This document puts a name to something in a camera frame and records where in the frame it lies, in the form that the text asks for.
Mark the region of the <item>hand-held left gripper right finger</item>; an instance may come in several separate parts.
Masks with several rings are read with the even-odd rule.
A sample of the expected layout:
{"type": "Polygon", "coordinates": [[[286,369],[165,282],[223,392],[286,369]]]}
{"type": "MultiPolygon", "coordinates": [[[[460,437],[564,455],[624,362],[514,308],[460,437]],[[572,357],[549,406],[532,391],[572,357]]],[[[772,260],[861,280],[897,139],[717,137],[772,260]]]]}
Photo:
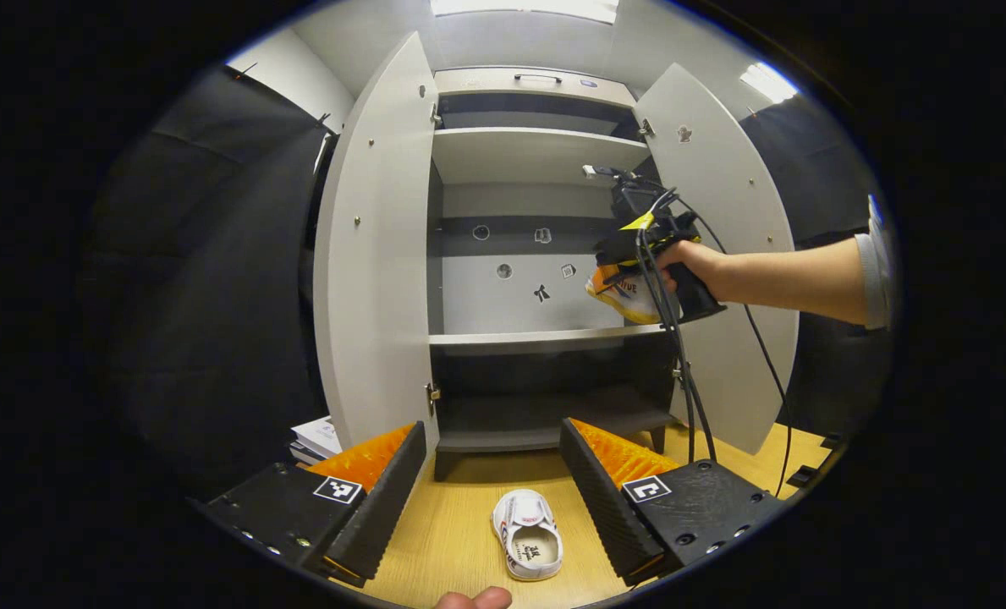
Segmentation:
{"type": "Polygon", "coordinates": [[[709,562],[785,508],[715,460],[679,465],[585,421],[562,420],[559,451],[628,586],[709,562]]]}

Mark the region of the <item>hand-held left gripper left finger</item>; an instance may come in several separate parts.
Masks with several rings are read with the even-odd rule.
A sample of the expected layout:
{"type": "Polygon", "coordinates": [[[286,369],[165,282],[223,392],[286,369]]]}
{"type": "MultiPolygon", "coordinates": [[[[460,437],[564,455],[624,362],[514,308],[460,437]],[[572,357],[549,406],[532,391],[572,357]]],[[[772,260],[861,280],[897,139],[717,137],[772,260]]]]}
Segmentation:
{"type": "Polygon", "coordinates": [[[376,577],[425,458],[416,421],[308,468],[267,466],[201,513],[290,569],[363,586],[376,577]]]}

